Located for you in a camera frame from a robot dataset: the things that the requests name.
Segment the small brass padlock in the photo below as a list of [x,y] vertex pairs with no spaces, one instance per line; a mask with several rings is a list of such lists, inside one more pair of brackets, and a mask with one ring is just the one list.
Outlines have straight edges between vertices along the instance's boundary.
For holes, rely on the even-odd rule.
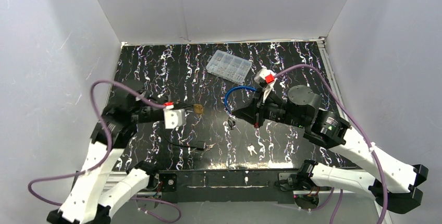
[[191,113],[195,113],[198,115],[204,114],[204,108],[201,104],[192,104],[190,106],[187,106],[186,111],[191,112]]

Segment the black cable padlock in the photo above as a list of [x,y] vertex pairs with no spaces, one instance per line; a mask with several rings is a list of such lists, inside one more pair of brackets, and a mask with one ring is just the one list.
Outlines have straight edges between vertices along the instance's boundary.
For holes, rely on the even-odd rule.
[[167,144],[196,151],[204,151],[206,149],[204,141],[196,141],[191,138],[191,135],[185,135],[185,127],[166,129],[164,125],[161,125],[160,130],[162,138]]

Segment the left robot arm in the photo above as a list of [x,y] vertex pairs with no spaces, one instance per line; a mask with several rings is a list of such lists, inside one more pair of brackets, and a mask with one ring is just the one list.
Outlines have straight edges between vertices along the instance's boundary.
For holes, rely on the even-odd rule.
[[124,93],[106,106],[91,134],[83,166],[67,199],[49,212],[49,223],[110,223],[116,212],[147,188],[156,174],[153,164],[142,161],[111,189],[104,191],[114,164],[138,131],[138,124],[162,121],[164,109],[157,101],[145,104]]

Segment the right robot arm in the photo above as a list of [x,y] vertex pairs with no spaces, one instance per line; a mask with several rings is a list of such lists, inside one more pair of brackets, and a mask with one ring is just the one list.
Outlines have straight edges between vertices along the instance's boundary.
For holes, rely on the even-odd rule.
[[423,192],[419,185],[426,181],[428,169],[408,165],[374,145],[367,145],[348,121],[334,112],[320,108],[320,96],[305,85],[290,88],[287,99],[274,92],[264,96],[258,89],[244,106],[232,114],[256,128],[265,120],[302,128],[309,142],[344,156],[360,171],[329,167],[305,160],[301,168],[279,181],[284,190],[301,187],[331,187],[364,195],[396,214],[405,214],[420,206]]

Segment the clear plastic parts box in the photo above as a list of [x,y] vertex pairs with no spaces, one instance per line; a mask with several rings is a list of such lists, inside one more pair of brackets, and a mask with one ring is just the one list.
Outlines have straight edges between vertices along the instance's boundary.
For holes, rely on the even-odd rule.
[[252,61],[217,50],[209,60],[208,73],[238,85],[243,85],[252,67]]

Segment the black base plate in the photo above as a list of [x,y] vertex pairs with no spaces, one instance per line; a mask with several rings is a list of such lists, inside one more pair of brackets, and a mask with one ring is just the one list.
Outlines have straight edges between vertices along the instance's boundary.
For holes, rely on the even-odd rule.
[[277,202],[294,203],[294,193],[281,180],[296,168],[231,170],[160,170],[158,178],[141,188],[141,195],[156,195],[171,203]]

